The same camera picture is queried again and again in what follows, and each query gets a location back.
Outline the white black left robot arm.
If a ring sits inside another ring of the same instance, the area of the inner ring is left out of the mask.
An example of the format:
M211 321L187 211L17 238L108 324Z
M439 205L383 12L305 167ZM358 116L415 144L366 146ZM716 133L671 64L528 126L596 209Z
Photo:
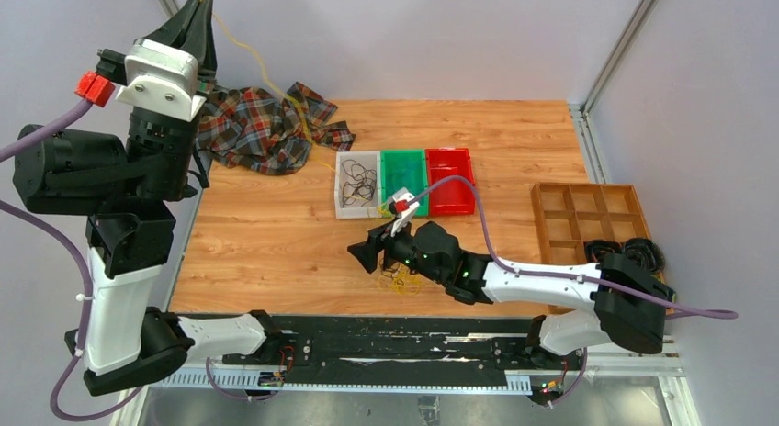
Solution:
M169 204L195 194L189 167L218 67L213 0L187 0L125 53L102 50L75 88L78 104L27 125L2 150L14 163L19 216L83 216L76 261L84 312L66 335L93 396L165 379L186 361L225 354L272 364L281 340L262 311L192 319L149 303L172 249Z

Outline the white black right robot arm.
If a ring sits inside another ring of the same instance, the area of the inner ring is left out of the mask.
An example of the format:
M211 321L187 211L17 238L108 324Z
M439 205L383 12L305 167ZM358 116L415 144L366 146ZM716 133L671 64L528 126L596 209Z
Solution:
M535 318L527 334L525 356L539 368L609 342L641 354L663 348L670 289L622 254L579 265L509 262L461 249L434 222L416 231L379 226L347 250L369 273L402 264L464 304L522 301L566 308L565 314Z

